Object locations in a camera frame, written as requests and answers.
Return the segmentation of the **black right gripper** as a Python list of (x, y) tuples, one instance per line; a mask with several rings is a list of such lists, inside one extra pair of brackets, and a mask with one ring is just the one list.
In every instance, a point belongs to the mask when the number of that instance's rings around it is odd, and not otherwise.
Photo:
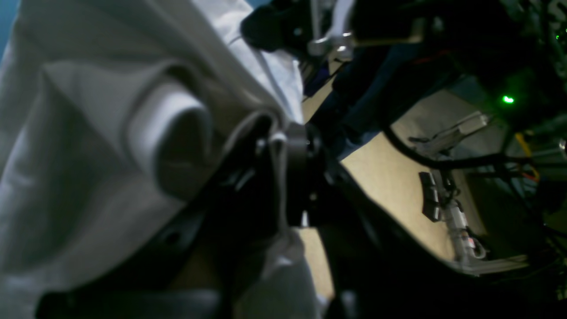
[(424, 0), (272, 0), (241, 23), (245, 42), (264, 52), (299, 58), (332, 50), (418, 43)]

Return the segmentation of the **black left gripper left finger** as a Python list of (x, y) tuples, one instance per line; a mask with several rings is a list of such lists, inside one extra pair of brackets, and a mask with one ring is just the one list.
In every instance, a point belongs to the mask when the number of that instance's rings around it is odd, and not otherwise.
[(125, 262), (97, 280), (41, 297), (37, 319), (232, 319), (278, 233), (268, 135), (247, 118), (198, 196)]

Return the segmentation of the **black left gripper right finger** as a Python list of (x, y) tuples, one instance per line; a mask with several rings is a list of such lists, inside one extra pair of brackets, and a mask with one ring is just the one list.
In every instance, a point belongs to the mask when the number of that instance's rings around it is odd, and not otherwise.
[(334, 285), (327, 319), (564, 319), (566, 301), (520, 280), (455, 270), (417, 242), (330, 157), (316, 129), (293, 123), (287, 222), (317, 228)]

